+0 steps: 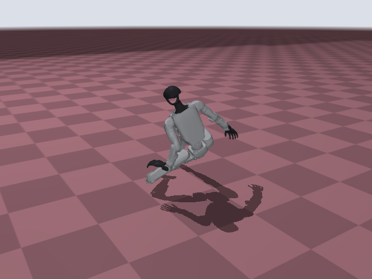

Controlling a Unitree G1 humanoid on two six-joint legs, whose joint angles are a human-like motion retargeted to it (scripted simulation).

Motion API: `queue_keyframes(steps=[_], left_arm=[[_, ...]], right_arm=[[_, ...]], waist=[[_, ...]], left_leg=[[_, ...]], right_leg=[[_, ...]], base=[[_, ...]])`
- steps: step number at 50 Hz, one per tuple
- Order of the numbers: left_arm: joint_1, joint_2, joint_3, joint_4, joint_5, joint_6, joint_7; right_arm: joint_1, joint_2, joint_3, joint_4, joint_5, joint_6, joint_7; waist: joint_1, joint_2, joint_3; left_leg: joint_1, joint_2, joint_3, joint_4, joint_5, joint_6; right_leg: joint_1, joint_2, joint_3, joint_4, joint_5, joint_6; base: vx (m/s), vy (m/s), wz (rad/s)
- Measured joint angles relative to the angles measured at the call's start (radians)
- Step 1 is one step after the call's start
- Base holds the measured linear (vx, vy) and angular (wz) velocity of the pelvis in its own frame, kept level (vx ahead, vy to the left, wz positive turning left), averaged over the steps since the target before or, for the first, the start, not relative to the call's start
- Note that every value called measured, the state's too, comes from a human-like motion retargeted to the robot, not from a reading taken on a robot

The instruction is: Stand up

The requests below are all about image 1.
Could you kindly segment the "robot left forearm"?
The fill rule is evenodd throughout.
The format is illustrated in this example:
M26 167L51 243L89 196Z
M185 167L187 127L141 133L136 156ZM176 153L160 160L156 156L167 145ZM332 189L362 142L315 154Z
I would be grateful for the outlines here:
M176 159L178 158L178 153L175 153L175 151L176 151L176 147L174 144L172 144L170 147L169 157L167 158L166 165L165 165L166 167L169 168L169 170L166 172L169 172L173 168L174 163Z

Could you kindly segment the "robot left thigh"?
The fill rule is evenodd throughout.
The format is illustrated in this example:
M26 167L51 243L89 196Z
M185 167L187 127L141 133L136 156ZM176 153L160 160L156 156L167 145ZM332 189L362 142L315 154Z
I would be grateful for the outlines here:
M188 163L194 160L193 155L188 150L182 149L181 152L177 152L177 153L178 153L178 158L176 159L174 166L170 171L179 168L180 165L182 165L183 163ZM162 170L162 168L160 167L157 170L152 171L149 174L147 174L146 178L148 182L156 181L167 173L169 172Z

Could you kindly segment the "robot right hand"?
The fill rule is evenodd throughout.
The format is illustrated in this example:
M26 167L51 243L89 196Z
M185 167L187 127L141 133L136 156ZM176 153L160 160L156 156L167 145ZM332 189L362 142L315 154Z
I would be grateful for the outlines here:
M235 139L236 139L236 135L237 135L237 137L238 137L237 132L236 132L233 128L231 128L230 125L228 125L228 128L229 128L229 130L228 130L228 131L225 131L225 137L227 136L227 133L228 133L230 139L231 139L231 135L232 135L232 139L234 139L234 137L235 137ZM231 134L231 135L230 135L230 134ZM236 134L236 135L235 135L235 134ZM233 135L234 135L234 136L233 136Z

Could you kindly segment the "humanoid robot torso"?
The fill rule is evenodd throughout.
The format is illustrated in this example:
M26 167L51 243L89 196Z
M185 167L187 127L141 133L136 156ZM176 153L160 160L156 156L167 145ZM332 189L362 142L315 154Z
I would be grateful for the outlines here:
M181 140L189 145L189 152L193 155L194 160L197 160L208 151L206 144L202 141L205 137L205 128L197 108L187 101L185 105L188 105L189 108L180 114L175 114L175 109L170 116L174 121L173 128L176 133Z

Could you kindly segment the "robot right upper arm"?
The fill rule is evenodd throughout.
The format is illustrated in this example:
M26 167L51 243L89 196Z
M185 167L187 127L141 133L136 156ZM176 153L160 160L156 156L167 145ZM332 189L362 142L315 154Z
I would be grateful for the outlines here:
M208 116L208 120L210 120L211 122L214 123L217 120L218 115L213 113L212 110L209 107L207 107L203 102L193 101L191 103L197 108L197 110L199 110L204 115Z

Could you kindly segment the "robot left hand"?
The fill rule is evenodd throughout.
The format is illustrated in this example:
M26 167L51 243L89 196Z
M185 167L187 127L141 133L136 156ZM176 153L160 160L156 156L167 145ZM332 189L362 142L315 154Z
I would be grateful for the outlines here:
M155 166L155 167L161 167L162 170L168 171L169 168L166 167L165 165L166 165L166 162L163 162L161 160L152 160L148 163L147 168L148 166Z

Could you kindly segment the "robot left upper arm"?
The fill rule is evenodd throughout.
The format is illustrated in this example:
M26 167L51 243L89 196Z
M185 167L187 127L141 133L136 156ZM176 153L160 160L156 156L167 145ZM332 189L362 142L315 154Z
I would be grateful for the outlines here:
M177 152L181 152L181 150L182 150L183 147L180 144L180 142L178 140L178 136L176 134L176 131L175 131L175 129L173 127L174 127L174 121L173 121L173 119L170 116L165 121L165 123L163 125L163 129L165 130L165 132L166 132L166 134L168 136L168 139L171 141L172 144L175 145L175 147L176 147L175 153L177 153Z

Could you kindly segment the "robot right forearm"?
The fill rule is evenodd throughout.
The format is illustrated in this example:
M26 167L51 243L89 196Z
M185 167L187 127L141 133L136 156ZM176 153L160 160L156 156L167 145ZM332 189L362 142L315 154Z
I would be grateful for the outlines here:
M213 112L215 113L215 112ZM217 113L215 113L217 114ZM217 114L218 115L218 114ZM215 121L216 124L218 124L221 128L223 128L224 131L228 131L229 128L228 128L228 122L225 121L221 116L218 115L218 118L217 120Z

